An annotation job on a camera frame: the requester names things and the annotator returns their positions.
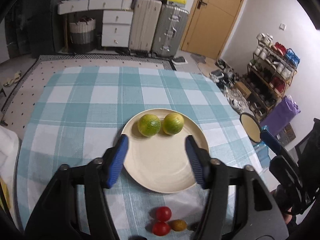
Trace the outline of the green yellow passion fruit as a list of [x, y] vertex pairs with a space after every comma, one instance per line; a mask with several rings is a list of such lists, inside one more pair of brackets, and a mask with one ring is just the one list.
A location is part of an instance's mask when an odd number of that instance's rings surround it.
[[161, 129], [161, 121], [154, 114], [144, 114], [137, 123], [139, 132], [145, 137], [153, 137]]

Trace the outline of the yellow wrinkled passion fruit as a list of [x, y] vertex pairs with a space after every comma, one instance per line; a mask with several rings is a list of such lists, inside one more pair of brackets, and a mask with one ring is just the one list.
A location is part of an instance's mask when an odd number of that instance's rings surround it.
[[168, 135], [180, 133], [184, 126], [184, 118], [179, 113], [170, 113], [163, 119], [163, 131]]

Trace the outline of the cream bin black rim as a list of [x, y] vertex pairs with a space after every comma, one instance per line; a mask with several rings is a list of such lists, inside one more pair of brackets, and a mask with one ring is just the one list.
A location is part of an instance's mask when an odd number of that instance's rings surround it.
[[261, 127], [256, 118], [248, 113], [242, 113], [240, 115], [240, 122], [247, 133], [249, 139], [256, 144], [261, 142], [260, 133]]

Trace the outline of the purple bag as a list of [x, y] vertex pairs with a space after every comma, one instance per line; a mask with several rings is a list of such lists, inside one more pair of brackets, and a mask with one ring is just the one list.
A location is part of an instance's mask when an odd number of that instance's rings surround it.
[[298, 105], [291, 95], [283, 97], [268, 116], [260, 122], [260, 126], [267, 126], [268, 131], [275, 137], [300, 113]]

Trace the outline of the cream round plate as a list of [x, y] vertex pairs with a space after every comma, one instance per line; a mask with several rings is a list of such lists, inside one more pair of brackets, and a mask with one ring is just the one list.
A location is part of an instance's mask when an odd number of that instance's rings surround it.
[[184, 117], [180, 133], [167, 135], [160, 132], [145, 137], [138, 130], [138, 120], [145, 114], [154, 114], [161, 120], [173, 110], [156, 108], [133, 116], [123, 127], [122, 133], [129, 139], [124, 160], [128, 174], [143, 187], [159, 193], [177, 193], [196, 184], [191, 165], [185, 152], [185, 138], [194, 137], [200, 148], [209, 150], [202, 129], [189, 117]]

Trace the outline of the red cherry tomato far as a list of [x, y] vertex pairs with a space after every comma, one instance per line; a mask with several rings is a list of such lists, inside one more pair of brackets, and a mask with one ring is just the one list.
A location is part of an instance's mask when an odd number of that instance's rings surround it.
[[167, 222], [172, 217], [172, 211], [167, 206], [161, 206], [156, 210], [156, 219], [160, 222]]

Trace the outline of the red cherry tomato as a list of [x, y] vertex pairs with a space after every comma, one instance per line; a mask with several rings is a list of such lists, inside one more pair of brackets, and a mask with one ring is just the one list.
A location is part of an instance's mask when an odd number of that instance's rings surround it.
[[152, 227], [152, 233], [156, 236], [165, 236], [171, 231], [171, 227], [166, 222], [156, 222]]
[[167, 206], [161, 206], [156, 210], [156, 219], [160, 222], [167, 222], [172, 217], [172, 211]]

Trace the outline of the brown longan far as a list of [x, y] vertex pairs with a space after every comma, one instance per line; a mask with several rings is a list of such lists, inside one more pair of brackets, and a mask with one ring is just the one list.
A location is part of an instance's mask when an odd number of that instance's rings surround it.
[[170, 222], [170, 227], [176, 232], [181, 232], [184, 231], [188, 227], [188, 225], [184, 220], [176, 219]]

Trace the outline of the wooden shoe rack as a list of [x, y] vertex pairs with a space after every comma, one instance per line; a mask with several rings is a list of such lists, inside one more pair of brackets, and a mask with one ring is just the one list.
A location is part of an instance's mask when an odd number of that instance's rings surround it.
[[293, 49], [275, 42], [270, 34], [259, 33], [256, 39], [257, 47], [242, 80], [252, 92], [248, 99], [249, 109], [258, 121], [262, 121], [285, 97], [297, 74], [300, 58]]

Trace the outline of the red cherry tomato near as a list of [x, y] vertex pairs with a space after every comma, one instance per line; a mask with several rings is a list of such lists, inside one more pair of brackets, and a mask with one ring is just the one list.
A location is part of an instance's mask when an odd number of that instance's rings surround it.
[[171, 231], [171, 227], [166, 222], [156, 222], [152, 227], [152, 233], [156, 236], [165, 236]]

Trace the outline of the woven laundry basket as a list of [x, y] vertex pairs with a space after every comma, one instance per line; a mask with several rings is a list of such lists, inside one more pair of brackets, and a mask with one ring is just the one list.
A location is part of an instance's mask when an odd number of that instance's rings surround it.
[[95, 30], [96, 20], [87, 16], [69, 23], [72, 51], [76, 54], [85, 54], [95, 49]]

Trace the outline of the silver aluminium suitcase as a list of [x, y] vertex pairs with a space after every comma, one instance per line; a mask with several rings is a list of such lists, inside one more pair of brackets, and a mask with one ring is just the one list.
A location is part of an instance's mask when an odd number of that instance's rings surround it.
[[188, 22], [189, 12], [180, 7], [163, 4], [159, 15], [151, 52], [159, 57], [173, 57]]

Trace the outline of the white drawer desk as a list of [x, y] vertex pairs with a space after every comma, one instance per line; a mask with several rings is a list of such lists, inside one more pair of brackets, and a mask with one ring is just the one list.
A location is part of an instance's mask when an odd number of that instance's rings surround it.
[[103, 47], [129, 46], [129, 36], [133, 18], [133, 0], [67, 0], [59, 3], [59, 15], [75, 12], [100, 11], [102, 18], [101, 45]]

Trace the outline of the wooden door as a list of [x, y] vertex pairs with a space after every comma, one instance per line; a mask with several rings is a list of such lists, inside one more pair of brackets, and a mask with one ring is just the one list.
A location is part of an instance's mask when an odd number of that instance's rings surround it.
[[217, 59], [244, 0], [194, 0], [181, 50]]

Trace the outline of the dark tall cabinet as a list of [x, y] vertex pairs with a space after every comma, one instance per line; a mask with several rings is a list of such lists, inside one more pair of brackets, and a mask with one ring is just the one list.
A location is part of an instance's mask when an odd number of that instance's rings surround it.
[[64, 46], [63, 16], [57, 13], [64, 0], [16, 0], [4, 17], [10, 58], [58, 53]]

